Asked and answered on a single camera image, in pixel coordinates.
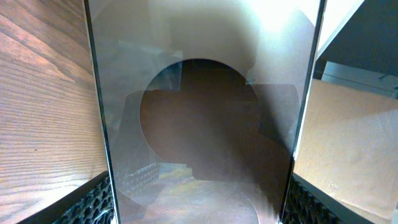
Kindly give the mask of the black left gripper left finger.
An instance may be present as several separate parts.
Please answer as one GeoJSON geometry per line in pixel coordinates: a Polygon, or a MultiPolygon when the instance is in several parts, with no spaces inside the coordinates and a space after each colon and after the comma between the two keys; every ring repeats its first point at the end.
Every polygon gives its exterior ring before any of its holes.
{"type": "Polygon", "coordinates": [[[81,187],[20,224],[109,224],[114,219],[114,201],[109,174],[104,171],[81,187]]]}

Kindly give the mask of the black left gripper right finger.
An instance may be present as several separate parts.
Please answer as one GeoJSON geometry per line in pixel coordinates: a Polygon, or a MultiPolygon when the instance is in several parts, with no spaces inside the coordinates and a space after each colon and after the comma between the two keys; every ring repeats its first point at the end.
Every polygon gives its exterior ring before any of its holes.
{"type": "Polygon", "coordinates": [[[372,224],[302,177],[293,174],[283,224],[372,224]]]}

